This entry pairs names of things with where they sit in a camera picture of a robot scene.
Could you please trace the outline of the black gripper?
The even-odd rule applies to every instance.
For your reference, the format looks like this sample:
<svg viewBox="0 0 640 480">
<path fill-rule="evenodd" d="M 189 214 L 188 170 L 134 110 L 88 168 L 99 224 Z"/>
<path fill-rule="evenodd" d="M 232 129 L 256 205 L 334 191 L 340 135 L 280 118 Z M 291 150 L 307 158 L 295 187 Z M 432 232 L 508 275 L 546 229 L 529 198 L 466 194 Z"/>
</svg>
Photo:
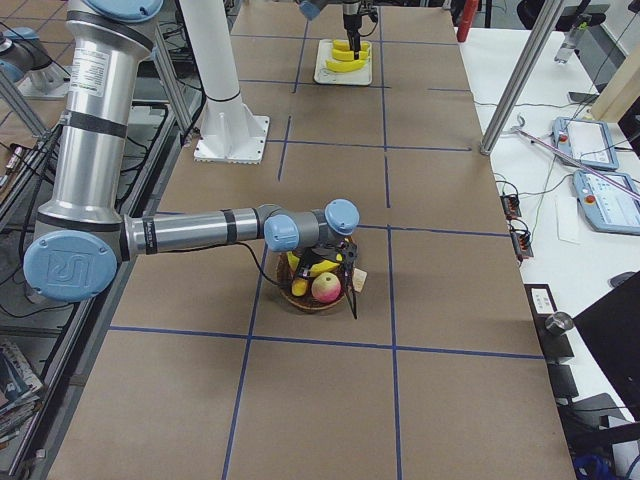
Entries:
<svg viewBox="0 0 640 480">
<path fill-rule="evenodd" d="M 340 255 L 338 251 L 324 248 L 306 248 L 299 255 L 299 264 L 297 268 L 297 276 L 302 278 L 311 278 L 308 276 L 308 268 L 322 260 L 330 260 L 340 263 Z"/>
<path fill-rule="evenodd" d="M 359 0 L 344 0 L 342 2 L 342 15 L 344 29 L 347 31 L 349 50 L 354 53 L 360 52 L 360 34 L 362 27 Z"/>
</svg>

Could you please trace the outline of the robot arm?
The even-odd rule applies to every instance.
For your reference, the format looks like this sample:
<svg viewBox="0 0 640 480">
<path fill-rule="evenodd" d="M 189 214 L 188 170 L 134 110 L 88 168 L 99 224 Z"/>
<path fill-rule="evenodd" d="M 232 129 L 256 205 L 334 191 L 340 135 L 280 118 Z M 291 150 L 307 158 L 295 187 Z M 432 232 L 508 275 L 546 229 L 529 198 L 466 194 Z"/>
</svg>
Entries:
<svg viewBox="0 0 640 480">
<path fill-rule="evenodd" d="M 303 0 L 297 1 L 299 11 L 308 20 L 314 20 L 321 11 L 329 4 L 325 0 Z M 360 1 L 344 0 L 342 5 L 343 26 L 347 34 L 349 50 L 354 53 L 354 58 L 359 58 L 361 51 L 360 28 L 362 18 L 360 14 Z"/>
<path fill-rule="evenodd" d="M 159 49 L 158 1 L 72 1 L 66 25 L 75 52 L 51 198 L 37 212 L 22 273 L 38 295 L 69 303 L 100 295 L 121 264 L 262 239 L 274 252 L 337 248 L 359 224 L 336 199 L 295 212 L 276 204 L 198 214 L 158 211 L 170 171 L 144 194 L 141 212 L 116 207 L 140 63 Z"/>
</svg>

